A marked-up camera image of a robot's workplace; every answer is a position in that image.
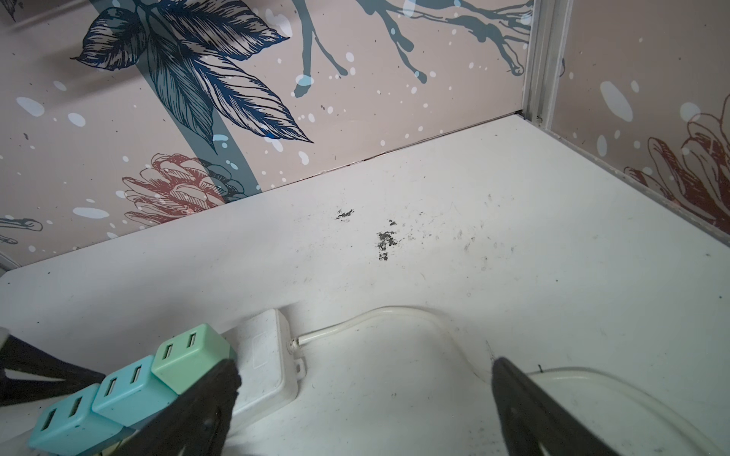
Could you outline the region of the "teal plug adapter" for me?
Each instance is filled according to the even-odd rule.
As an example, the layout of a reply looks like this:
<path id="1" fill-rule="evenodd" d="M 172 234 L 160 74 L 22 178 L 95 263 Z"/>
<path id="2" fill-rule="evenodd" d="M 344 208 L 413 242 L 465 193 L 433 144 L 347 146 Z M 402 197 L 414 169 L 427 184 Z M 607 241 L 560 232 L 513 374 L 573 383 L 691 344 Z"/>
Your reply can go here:
<path id="1" fill-rule="evenodd" d="M 99 384 L 80 389 L 46 408 L 28 440 L 28 447 L 52 455 L 92 455 L 133 435 L 130 427 L 91 408 Z"/>
<path id="2" fill-rule="evenodd" d="M 92 410 L 127 428 L 142 429 L 178 397 L 151 370 L 148 355 L 109 374 L 100 384 Z"/>

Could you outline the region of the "white multicolour power strip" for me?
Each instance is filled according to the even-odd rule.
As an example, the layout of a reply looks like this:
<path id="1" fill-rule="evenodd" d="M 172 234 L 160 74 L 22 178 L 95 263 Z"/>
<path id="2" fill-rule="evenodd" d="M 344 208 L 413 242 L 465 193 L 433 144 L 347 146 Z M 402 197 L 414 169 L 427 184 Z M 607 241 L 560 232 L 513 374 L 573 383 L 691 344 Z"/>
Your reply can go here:
<path id="1" fill-rule="evenodd" d="M 231 431 L 238 431 L 268 416 L 297 397 L 298 380 L 304 377 L 305 368 L 289 351 L 290 328 L 280 311 L 260 313 L 221 336 L 237 353 L 237 359 L 233 361 L 241 376 Z M 28 447 L 33 429 L 3 442 L 2 454 L 52 455 Z M 127 438 L 92 455 L 110 455 Z"/>

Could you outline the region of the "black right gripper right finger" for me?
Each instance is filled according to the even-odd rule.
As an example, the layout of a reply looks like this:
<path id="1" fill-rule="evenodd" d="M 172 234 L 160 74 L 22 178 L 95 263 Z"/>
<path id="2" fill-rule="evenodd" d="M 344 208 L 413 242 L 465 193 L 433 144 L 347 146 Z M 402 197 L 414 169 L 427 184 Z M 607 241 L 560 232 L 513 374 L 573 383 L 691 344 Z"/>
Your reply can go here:
<path id="1" fill-rule="evenodd" d="M 509 455 L 616 453 L 505 357 L 492 367 L 492 394 Z"/>

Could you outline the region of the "green plug adapter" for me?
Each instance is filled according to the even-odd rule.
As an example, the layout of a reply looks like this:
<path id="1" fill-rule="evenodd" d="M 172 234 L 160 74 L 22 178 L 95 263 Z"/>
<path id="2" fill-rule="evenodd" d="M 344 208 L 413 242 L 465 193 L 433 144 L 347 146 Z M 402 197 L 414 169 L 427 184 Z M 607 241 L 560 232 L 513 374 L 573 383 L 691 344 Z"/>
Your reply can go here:
<path id="1" fill-rule="evenodd" d="M 175 393 L 182 395 L 224 359 L 237 359 L 231 345 L 203 323 L 164 341 L 157 349 L 151 371 Z"/>

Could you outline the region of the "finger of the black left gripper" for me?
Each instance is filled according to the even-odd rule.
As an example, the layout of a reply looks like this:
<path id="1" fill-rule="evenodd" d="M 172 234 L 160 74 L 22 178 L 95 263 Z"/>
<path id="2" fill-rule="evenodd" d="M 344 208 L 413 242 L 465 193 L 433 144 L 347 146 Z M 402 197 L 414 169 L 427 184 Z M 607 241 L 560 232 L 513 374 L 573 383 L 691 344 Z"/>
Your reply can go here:
<path id="1" fill-rule="evenodd" d="M 76 393 L 105 375 L 62 361 L 27 342 L 1 334 L 1 407 Z"/>

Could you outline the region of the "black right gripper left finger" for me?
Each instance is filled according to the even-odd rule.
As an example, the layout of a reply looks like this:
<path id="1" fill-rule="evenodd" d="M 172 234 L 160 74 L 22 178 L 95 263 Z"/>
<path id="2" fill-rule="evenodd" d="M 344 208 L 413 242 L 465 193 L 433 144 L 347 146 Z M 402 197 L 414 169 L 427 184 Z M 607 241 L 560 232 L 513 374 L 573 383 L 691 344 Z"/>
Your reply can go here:
<path id="1" fill-rule="evenodd" d="M 224 359 L 114 453 L 220 455 L 239 387 L 235 362 Z"/>

